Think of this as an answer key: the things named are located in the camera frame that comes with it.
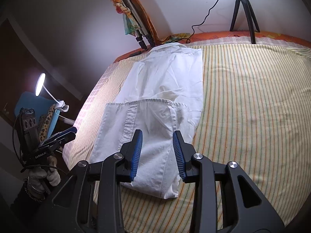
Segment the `desk lamp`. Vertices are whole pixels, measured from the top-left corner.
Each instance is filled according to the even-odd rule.
[[[44,80],[45,80],[45,73],[42,73],[37,81],[36,92],[35,92],[36,96],[39,96],[41,89],[44,88],[46,92],[56,101],[55,109],[59,109],[60,111],[67,112],[69,110],[69,105],[66,105],[64,101],[56,100],[55,97],[43,85]]]

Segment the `white shirt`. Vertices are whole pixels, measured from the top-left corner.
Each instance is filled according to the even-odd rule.
[[[180,130],[192,143],[203,109],[201,49],[170,43],[135,62],[114,103],[108,103],[90,163],[131,141],[136,129],[143,146],[136,178],[124,186],[160,198],[178,197],[180,180],[172,137]]]

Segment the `mattress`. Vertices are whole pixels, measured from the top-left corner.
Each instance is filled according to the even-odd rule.
[[[288,224],[311,191],[311,50],[265,37],[257,45],[243,36],[200,41],[189,44],[202,48],[204,64],[204,108],[192,144],[212,161],[237,161]],[[69,169],[89,159],[105,104],[145,56],[112,64],[98,81],[75,122],[76,139],[64,148]],[[179,197],[168,200],[121,190],[127,232],[189,231],[193,183],[180,182]],[[221,228],[218,184],[217,198]]]

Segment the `lamp head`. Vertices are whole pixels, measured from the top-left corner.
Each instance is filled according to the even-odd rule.
[[[42,73],[37,81],[37,85],[36,85],[36,96],[38,96],[41,92],[41,89],[43,87],[43,83],[45,80],[45,73]]]

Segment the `black device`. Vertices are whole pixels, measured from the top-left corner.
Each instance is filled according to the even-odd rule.
[[[77,132],[76,127],[70,127],[40,143],[35,111],[34,109],[24,108],[21,108],[19,115],[16,117],[13,130],[14,128],[16,128],[20,142],[20,152],[22,152],[19,157],[24,167],[22,171],[32,165],[47,165],[47,157],[61,146],[74,140]]]
[[[195,182],[189,233],[277,233],[284,229],[272,205],[236,162],[212,162],[185,143],[180,131],[174,132],[173,147],[183,182]],[[215,181],[220,181],[221,188],[221,230],[217,230]]]
[[[37,232],[124,233],[120,182],[134,180],[141,147],[142,132],[136,130],[131,142],[103,162],[78,162],[40,206],[33,220]],[[196,184],[190,233],[278,233],[284,229],[279,215],[236,162],[210,161],[185,143],[180,131],[173,134],[173,147],[180,177]],[[91,204],[97,180],[95,226]],[[221,182],[221,230],[217,230],[215,181]]]
[[[233,31],[233,27],[234,27],[234,24],[236,21],[236,17],[238,15],[238,9],[240,7],[240,2],[243,5],[244,12],[246,15],[247,24],[248,24],[248,28],[249,28],[249,32],[250,32],[250,36],[251,36],[251,42],[252,42],[252,44],[256,44],[253,20],[254,20],[254,24],[255,24],[255,27],[256,27],[258,32],[260,32],[260,29],[259,29],[256,17],[255,17],[255,13],[252,9],[252,6],[251,6],[251,3],[249,2],[249,0],[235,0],[234,12],[233,12],[232,22],[231,22],[231,26],[230,26],[230,31]]]
[[[144,36],[147,41],[149,42],[151,47],[155,46],[155,42],[152,38],[152,35],[150,34],[150,32],[148,31],[147,27],[144,25],[144,22],[142,21],[137,9],[135,8],[135,5],[132,3],[131,0],[122,0],[125,4],[125,6],[127,6],[130,10],[131,13],[133,15],[133,17],[135,18],[135,20],[137,21],[138,25],[140,26],[140,29],[135,31],[136,34],[136,40],[139,43],[140,47],[144,50],[147,49],[147,46],[144,42],[144,40],[142,39],[142,37]]]
[[[33,152],[40,144],[34,109],[21,108],[16,118],[16,131],[23,155]]]

